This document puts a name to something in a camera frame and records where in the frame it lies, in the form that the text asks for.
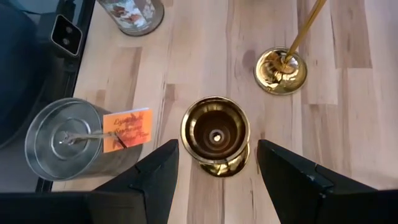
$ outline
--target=orange label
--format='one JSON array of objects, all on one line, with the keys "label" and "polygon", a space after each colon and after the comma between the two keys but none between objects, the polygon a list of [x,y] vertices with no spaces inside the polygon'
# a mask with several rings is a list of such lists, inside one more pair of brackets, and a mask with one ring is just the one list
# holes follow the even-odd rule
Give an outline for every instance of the orange label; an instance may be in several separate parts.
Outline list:
[{"label": "orange label", "polygon": [[[126,147],[150,141],[152,110],[127,111],[104,115],[104,133],[115,132]],[[104,152],[123,149],[115,138],[104,138]]]}]

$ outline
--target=gold candle holder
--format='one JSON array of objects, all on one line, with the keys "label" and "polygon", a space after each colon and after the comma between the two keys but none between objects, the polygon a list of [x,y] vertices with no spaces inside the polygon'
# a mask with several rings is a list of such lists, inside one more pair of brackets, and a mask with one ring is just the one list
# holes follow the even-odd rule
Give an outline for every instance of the gold candle holder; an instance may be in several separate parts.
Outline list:
[{"label": "gold candle holder", "polygon": [[209,96],[192,104],[181,124],[185,149],[201,168],[216,177],[229,177],[249,159],[249,120],[230,99]]},{"label": "gold candle holder", "polygon": [[296,49],[325,3],[326,0],[316,1],[305,25],[298,32],[289,49],[274,47],[260,56],[254,69],[254,78],[266,92],[274,95],[288,95],[300,89],[304,84],[307,78],[307,65],[296,53]]}]

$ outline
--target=wooden table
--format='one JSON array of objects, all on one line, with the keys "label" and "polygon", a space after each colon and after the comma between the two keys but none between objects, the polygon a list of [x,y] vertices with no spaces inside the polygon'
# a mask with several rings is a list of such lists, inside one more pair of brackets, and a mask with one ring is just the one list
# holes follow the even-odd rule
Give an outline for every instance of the wooden table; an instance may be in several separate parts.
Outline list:
[{"label": "wooden table", "polygon": [[[110,111],[150,107],[153,140],[179,138],[185,110],[220,95],[251,122],[245,169],[217,179],[180,144],[169,223],[277,223],[256,165],[265,138],[378,189],[398,187],[398,1],[328,1],[300,54],[305,86],[272,96],[254,81],[258,56],[289,46],[315,0],[164,0],[165,19],[143,37],[122,34],[97,4],[75,97]],[[54,183],[91,190],[111,177]]]}]

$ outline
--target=black plastic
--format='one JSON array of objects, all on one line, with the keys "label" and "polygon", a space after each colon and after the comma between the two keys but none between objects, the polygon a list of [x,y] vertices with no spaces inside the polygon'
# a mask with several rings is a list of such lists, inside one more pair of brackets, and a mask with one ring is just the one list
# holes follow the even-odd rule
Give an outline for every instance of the black plastic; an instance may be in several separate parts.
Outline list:
[{"label": "black plastic", "polygon": [[59,11],[69,21],[72,21],[73,17],[75,16],[76,4],[74,3],[74,1],[75,0],[65,0],[65,1],[60,1],[60,3],[58,4],[58,7],[60,8]]},{"label": "black plastic", "polygon": [[59,51],[76,57],[79,53],[82,36],[81,30],[77,26],[74,26],[63,15],[57,15],[50,38]]},{"label": "black plastic", "polygon": [[173,139],[92,192],[0,194],[0,223],[166,224],[178,156]]},{"label": "black plastic", "polygon": [[377,191],[267,140],[257,159],[281,223],[398,221],[398,190]]}]

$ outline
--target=metal tin can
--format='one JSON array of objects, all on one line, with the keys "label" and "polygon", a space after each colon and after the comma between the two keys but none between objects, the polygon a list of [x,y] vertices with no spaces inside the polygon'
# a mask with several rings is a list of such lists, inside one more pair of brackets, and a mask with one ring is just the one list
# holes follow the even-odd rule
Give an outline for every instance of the metal tin can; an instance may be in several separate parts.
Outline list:
[{"label": "metal tin can", "polygon": [[155,30],[163,20],[164,6],[160,0],[98,0],[117,23],[131,36],[145,35]]},{"label": "metal tin can", "polygon": [[77,98],[64,98],[45,107],[30,124],[25,156],[32,170],[46,180],[118,175],[134,165],[141,150],[104,153],[102,139],[65,144],[65,133],[92,134],[103,130],[108,111]]}]

